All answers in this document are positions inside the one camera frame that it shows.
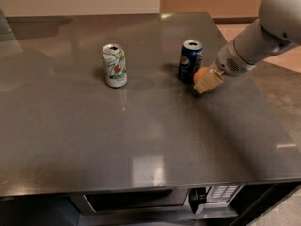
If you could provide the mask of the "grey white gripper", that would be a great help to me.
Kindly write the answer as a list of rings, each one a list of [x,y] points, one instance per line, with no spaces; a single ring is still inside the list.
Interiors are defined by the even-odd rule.
[[[222,76],[237,77],[255,67],[252,52],[245,43],[231,40],[218,52],[216,60],[209,70],[195,84],[194,90],[200,94],[209,92],[220,86],[224,79]]]

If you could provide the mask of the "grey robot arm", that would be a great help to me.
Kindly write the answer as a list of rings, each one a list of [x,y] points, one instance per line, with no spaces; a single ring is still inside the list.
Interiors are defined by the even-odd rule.
[[[224,45],[216,60],[194,75],[194,90],[211,91],[225,76],[240,76],[268,57],[301,45],[301,0],[262,0],[258,18]]]

